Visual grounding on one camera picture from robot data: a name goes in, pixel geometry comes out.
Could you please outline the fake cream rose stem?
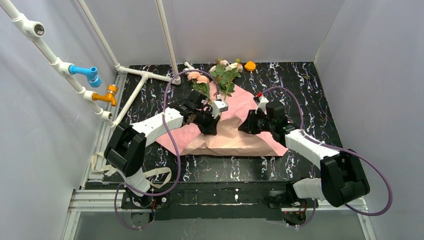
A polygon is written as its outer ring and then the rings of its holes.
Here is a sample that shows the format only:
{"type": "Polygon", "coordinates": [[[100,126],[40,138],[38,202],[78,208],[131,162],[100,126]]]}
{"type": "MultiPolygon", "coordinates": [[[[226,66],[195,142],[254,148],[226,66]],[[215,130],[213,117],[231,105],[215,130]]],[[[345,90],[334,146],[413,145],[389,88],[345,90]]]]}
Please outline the fake cream rose stem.
{"type": "Polygon", "coordinates": [[[220,89],[224,93],[224,99],[231,97],[235,90],[234,80],[240,78],[243,72],[243,65],[239,58],[235,62],[229,63],[227,60],[219,59],[216,70],[218,73],[220,89]]]}

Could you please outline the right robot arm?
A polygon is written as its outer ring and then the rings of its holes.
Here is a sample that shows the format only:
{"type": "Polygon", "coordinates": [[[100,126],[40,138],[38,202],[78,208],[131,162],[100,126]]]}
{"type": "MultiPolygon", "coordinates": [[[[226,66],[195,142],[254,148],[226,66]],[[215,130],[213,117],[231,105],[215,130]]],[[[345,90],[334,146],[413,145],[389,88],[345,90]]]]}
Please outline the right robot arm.
{"type": "Polygon", "coordinates": [[[288,204],[316,199],[340,207],[370,193],[369,182],[357,156],[319,143],[289,122],[276,102],[267,103],[265,109],[249,110],[238,130],[251,135],[270,133],[277,143],[297,152],[320,170],[320,178],[303,178],[286,184],[286,191],[278,197],[288,204]]]}

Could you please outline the fake pink rose stem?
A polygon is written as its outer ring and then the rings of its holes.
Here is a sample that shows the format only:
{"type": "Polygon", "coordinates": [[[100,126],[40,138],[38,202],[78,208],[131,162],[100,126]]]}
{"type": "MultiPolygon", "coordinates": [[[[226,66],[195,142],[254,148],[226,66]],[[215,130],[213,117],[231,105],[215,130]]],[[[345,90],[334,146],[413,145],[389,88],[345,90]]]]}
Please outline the fake pink rose stem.
{"type": "Polygon", "coordinates": [[[212,99],[210,96],[210,85],[209,85],[210,79],[198,71],[190,71],[189,73],[186,74],[186,76],[188,81],[191,83],[192,88],[195,91],[204,94],[208,98],[208,101],[211,103],[212,99]]]}

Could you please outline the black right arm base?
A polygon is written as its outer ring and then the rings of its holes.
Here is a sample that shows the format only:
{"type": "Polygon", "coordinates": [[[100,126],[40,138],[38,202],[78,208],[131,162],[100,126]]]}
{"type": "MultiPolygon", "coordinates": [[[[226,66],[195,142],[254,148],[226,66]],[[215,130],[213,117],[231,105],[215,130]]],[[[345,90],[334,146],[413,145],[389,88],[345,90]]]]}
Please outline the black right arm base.
{"type": "Polygon", "coordinates": [[[298,208],[295,211],[283,213],[283,220],[287,227],[299,229],[308,224],[319,206],[317,200],[300,198],[297,196],[294,184],[300,180],[288,181],[285,190],[271,190],[267,192],[264,202],[271,209],[298,208]]]}

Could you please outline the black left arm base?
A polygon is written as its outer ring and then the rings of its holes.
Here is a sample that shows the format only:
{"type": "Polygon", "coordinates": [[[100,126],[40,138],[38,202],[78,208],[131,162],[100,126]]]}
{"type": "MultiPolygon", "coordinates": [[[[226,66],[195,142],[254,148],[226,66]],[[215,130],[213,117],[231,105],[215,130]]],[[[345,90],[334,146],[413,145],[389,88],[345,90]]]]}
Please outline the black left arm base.
{"type": "Polygon", "coordinates": [[[161,196],[138,196],[128,188],[124,188],[125,193],[122,196],[122,209],[126,210],[141,210],[141,209],[168,209],[171,203],[170,194],[161,196]]]}

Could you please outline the fake white rose stem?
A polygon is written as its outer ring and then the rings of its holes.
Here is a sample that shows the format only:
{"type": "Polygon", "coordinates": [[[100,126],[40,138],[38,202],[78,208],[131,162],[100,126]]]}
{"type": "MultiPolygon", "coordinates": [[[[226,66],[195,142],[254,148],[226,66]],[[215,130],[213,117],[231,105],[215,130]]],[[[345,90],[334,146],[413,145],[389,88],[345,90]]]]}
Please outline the fake white rose stem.
{"type": "Polygon", "coordinates": [[[226,67],[230,64],[227,60],[218,59],[218,62],[209,70],[209,74],[214,77],[219,85],[220,92],[225,96],[231,96],[230,86],[233,78],[231,77],[231,71],[227,73],[226,67]]]}

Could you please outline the pink wrapping paper sheet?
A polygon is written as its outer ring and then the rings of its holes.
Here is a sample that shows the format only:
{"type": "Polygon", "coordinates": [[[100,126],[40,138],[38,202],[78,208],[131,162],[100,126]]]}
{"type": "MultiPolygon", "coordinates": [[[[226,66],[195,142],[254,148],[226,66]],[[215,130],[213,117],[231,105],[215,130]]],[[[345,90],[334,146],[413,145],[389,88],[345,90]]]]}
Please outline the pink wrapping paper sheet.
{"type": "Polygon", "coordinates": [[[234,90],[226,98],[229,108],[221,115],[217,135],[204,135],[192,123],[171,131],[180,155],[281,157],[287,152],[269,132],[247,134],[238,130],[249,110],[255,110],[257,104],[252,93],[238,85],[234,90]]]}

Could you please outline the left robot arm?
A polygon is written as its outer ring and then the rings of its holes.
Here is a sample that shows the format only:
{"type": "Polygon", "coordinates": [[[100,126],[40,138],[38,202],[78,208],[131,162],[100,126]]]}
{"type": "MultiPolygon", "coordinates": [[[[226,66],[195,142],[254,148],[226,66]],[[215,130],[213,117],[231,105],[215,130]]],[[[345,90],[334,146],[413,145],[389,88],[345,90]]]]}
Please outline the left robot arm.
{"type": "Polygon", "coordinates": [[[142,165],[146,147],[164,134],[185,125],[194,124],[203,135],[217,134],[220,114],[227,111],[229,105],[217,95],[209,102],[206,95],[192,91],[188,98],[167,103],[163,112],[133,125],[119,123],[106,146],[103,156],[121,174],[125,186],[136,196],[160,196],[152,193],[151,183],[142,165]]]}

